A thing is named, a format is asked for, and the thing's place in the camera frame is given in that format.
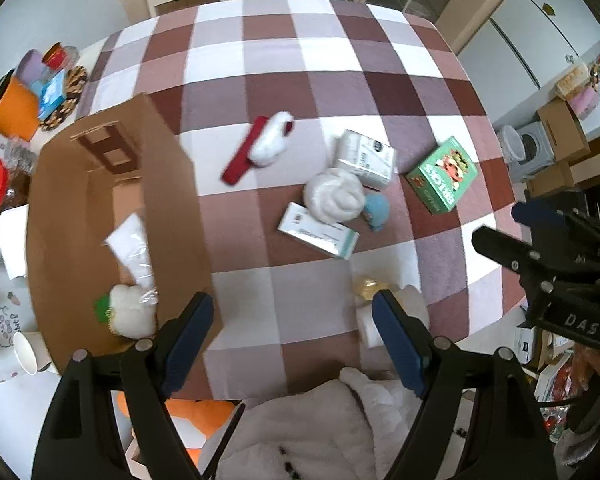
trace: tablecloth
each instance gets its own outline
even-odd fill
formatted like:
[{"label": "tablecloth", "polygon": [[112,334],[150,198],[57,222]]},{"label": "tablecloth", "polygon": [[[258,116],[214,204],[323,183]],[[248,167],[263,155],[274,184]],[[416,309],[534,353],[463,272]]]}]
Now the tablecloth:
[{"label": "tablecloth", "polygon": [[[459,340],[523,297],[516,276],[475,253],[486,224],[520,236],[506,165],[485,111],[435,26],[336,0],[232,0],[138,23],[104,43],[77,116],[147,92],[195,164],[217,312],[224,329],[180,396],[241,399],[307,390],[343,366],[388,367],[359,342],[357,276],[423,293],[433,335]],[[288,150],[235,186],[220,174],[258,115],[296,118]],[[479,174],[458,206],[431,215],[396,174],[388,225],[362,219],[350,260],[277,232],[289,202],[331,165],[349,128],[398,150],[413,167],[455,136]]]}]

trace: green box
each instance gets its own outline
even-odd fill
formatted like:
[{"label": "green box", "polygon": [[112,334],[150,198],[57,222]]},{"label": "green box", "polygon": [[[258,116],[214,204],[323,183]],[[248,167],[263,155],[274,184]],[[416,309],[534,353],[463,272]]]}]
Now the green box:
[{"label": "green box", "polygon": [[434,215],[447,213],[478,174],[475,164],[455,137],[449,137],[406,179]]}]

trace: orange pot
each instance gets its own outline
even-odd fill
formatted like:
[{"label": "orange pot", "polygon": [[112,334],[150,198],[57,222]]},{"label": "orange pot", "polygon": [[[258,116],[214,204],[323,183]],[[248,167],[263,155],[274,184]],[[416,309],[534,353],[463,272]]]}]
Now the orange pot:
[{"label": "orange pot", "polygon": [[0,133],[29,142],[39,124],[37,96],[10,71],[0,81]]}]

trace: white fluffy blanket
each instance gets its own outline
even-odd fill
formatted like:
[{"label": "white fluffy blanket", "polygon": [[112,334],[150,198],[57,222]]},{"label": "white fluffy blanket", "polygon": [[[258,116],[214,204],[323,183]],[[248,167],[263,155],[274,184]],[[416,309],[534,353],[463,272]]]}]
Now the white fluffy blanket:
[{"label": "white fluffy blanket", "polygon": [[[358,370],[343,368],[339,380],[245,410],[216,478],[382,480],[419,409],[420,400],[400,381],[371,381]],[[470,412],[471,403],[463,400],[456,428],[467,428]],[[201,472],[225,429],[204,445]],[[454,474],[462,446],[464,439],[452,435],[439,479]]]}]

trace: white cabinet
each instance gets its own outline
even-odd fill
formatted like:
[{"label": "white cabinet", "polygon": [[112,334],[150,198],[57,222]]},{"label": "white cabinet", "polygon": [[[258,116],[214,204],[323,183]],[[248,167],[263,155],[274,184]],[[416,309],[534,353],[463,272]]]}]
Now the white cabinet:
[{"label": "white cabinet", "polygon": [[491,22],[480,28],[458,59],[492,123],[538,90]]},{"label": "white cabinet", "polygon": [[540,9],[544,4],[553,9],[549,20],[560,30],[578,56],[600,40],[600,25],[583,0],[532,0]]},{"label": "white cabinet", "polygon": [[566,56],[576,52],[531,0],[504,0],[491,19],[518,51],[544,86],[570,66]]}]

